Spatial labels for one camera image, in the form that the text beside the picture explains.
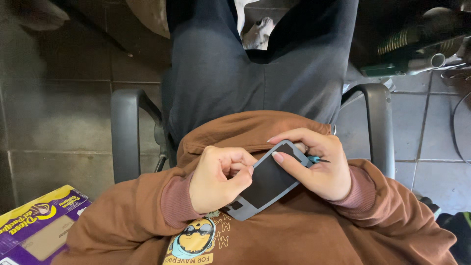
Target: chair armrest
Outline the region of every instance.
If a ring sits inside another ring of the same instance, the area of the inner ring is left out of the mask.
[[[139,107],[162,126],[162,114],[141,89],[123,89],[111,95],[111,141],[114,183],[136,179],[141,174]]]
[[[391,94],[383,84],[360,84],[342,96],[342,107],[352,95],[362,92],[366,100],[366,115],[370,138],[371,162],[383,175],[394,179],[394,140],[392,133]]]

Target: cable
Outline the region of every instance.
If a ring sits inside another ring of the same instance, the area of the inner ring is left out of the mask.
[[[458,106],[460,106],[461,102],[463,102],[469,95],[471,95],[471,91],[469,91],[468,94],[466,94],[464,97],[462,97],[460,99],[460,101],[456,105],[455,109],[453,110],[453,113],[451,114],[451,137],[453,138],[453,144],[455,146],[455,150],[458,153],[458,155],[460,156],[461,160],[463,160],[468,165],[471,165],[471,163],[466,161],[466,159],[464,159],[463,156],[461,155],[460,149],[458,147],[458,143],[456,143],[456,134],[455,134],[455,114],[456,114],[456,110],[458,109]]]

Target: hand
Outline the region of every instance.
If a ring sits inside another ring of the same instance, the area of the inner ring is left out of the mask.
[[[338,137],[299,128],[281,133],[268,142],[277,144],[286,139],[292,142],[301,141],[295,143],[301,152],[318,156],[330,163],[320,162],[307,169],[288,154],[272,153],[275,161],[284,170],[324,199],[342,200],[348,195],[351,188],[350,169]]]
[[[252,184],[256,162],[257,159],[243,148],[207,146],[190,182],[193,209],[204,214],[233,201]]]

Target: black pants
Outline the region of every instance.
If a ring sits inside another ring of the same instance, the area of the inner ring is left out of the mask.
[[[173,93],[174,140],[213,119],[250,110],[333,124],[357,5],[358,0],[301,0],[276,25],[267,51],[246,52],[234,0],[167,1],[173,50],[166,89]]]

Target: purple box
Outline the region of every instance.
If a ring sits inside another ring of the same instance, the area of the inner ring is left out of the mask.
[[[0,265],[48,265],[91,204],[66,185],[0,216]]]

